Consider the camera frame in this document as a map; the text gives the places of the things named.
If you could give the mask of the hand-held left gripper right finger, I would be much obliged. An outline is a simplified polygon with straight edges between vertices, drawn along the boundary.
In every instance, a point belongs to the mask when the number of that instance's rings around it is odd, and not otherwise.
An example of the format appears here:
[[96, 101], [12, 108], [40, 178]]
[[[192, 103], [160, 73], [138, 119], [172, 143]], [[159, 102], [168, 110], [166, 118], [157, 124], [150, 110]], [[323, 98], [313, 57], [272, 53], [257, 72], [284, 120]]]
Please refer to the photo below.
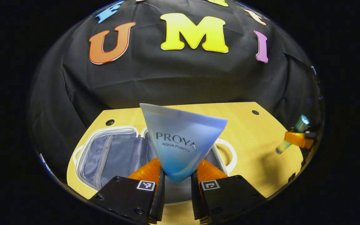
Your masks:
[[191, 197], [201, 225], [227, 224], [267, 201], [243, 176], [226, 175], [205, 159], [191, 174]]

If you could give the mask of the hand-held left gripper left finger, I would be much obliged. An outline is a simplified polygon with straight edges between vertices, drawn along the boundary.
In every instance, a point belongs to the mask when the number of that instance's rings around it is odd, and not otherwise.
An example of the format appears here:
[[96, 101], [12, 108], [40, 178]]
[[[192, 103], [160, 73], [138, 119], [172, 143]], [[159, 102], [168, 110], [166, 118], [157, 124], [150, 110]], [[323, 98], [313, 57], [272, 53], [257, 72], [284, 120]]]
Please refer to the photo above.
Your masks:
[[129, 177], [115, 176], [90, 199], [105, 210], [138, 225], [162, 220], [165, 173], [158, 158]]

